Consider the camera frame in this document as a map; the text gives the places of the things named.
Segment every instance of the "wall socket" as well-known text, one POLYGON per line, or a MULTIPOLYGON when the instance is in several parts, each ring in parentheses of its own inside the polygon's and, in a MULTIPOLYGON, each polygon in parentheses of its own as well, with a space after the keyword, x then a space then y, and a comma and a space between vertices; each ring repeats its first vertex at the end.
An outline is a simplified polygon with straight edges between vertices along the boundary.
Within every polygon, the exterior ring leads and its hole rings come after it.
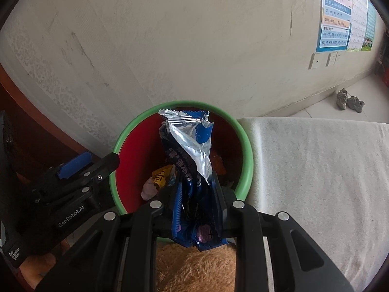
POLYGON ((309 69, 325 67, 328 61, 328 54, 325 52, 316 52, 312 54, 309 69))

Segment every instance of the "baseboard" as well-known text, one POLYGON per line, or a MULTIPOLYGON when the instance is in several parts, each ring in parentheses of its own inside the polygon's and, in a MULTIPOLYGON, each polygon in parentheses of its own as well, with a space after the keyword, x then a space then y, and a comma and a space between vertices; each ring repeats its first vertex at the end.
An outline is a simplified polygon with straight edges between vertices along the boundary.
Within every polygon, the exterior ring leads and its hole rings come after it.
POLYGON ((374 69, 362 72, 355 77, 353 77, 350 80, 347 80, 339 85, 336 85, 335 87, 331 87, 327 90, 321 91, 319 93, 316 93, 312 96, 306 97, 300 101, 297 101, 295 103, 286 105, 280 109, 271 111, 270 113, 267 113, 262 116, 277 116, 277 117, 286 117, 290 116, 294 113, 297 113, 298 111, 301 111, 302 109, 311 106, 317 102, 320 102, 321 100, 327 98, 328 96, 332 95, 334 92, 340 91, 343 88, 347 88, 350 85, 353 85, 354 83, 358 82, 359 80, 366 78, 368 75, 371 75, 374 72, 374 69))

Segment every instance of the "sneaker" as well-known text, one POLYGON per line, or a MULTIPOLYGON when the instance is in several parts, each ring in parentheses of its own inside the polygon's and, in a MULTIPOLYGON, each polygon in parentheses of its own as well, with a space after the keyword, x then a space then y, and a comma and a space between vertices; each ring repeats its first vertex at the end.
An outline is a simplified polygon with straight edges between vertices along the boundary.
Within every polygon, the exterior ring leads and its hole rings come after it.
POLYGON ((338 92, 338 94, 336 95, 336 97, 337 97, 337 100, 336 100, 337 106, 339 106, 339 108, 341 110, 345 110, 347 107, 347 91, 346 91, 346 89, 343 88, 342 90, 340 90, 338 92))
POLYGON ((362 108, 364 106, 363 101, 359 101, 357 96, 352 96, 347 100, 347 106, 352 109, 357 111, 358 113, 362 112, 362 108))

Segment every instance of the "white wall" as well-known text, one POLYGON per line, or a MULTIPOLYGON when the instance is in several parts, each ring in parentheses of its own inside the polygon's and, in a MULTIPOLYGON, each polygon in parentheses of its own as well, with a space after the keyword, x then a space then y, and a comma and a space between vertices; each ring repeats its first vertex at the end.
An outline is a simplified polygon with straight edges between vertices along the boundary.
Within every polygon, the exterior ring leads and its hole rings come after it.
POLYGON ((321 0, 20 0, 0 62, 56 125, 98 155, 145 109, 200 100, 260 116, 369 69, 371 52, 308 70, 321 0))

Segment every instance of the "snack wrapper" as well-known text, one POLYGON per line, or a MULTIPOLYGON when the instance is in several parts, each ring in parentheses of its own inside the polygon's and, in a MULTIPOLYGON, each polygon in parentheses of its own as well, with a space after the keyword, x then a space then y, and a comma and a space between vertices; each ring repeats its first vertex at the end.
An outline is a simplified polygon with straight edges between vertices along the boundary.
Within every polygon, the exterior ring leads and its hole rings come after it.
POLYGON ((209 112, 160 110, 165 117, 159 129, 162 144, 179 174, 173 209, 172 235, 185 247, 199 250, 226 243, 220 237, 218 207, 210 161, 213 123, 209 112))
POLYGON ((172 168, 173 165, 169 164, 168 166, 164 166, 152 172, 152 182, 157 190, 166 186, 166 183, 169 181, 172 168))

